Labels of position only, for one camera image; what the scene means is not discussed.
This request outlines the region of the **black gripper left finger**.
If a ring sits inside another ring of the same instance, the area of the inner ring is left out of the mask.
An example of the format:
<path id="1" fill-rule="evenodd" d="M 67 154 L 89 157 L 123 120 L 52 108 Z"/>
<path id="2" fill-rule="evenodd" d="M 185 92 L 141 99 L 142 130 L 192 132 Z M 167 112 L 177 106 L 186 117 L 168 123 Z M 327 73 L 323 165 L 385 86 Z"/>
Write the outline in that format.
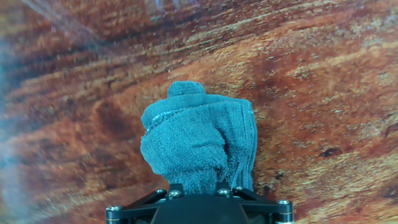
<path id="1" fill-rule="evenodd" d="M 155 190 L 129 205 L 108 206 L 105 210 L 106 224 L 128 224 L 138 219 L 152 219 L 161 203 L 183 196 L 183 185 L 171 184 L 168 190 Z"/>

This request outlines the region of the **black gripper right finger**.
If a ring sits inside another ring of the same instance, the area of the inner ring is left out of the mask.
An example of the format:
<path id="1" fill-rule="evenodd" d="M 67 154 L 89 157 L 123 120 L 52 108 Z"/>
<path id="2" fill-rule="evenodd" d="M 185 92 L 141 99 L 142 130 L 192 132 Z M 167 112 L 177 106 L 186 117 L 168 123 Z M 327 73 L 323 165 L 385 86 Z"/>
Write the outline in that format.
<path id="1" fill-rule="evenodd" d="M 242 215 L 247 223 L 294 224 L 294 206 L 289 200 L 272 201 L 257 193 L 238 186 L 232 188 L 227 182 L 216 183 L 216 196 L 228 199 L 228 205 L 237 205 L 233 215 Z"/>

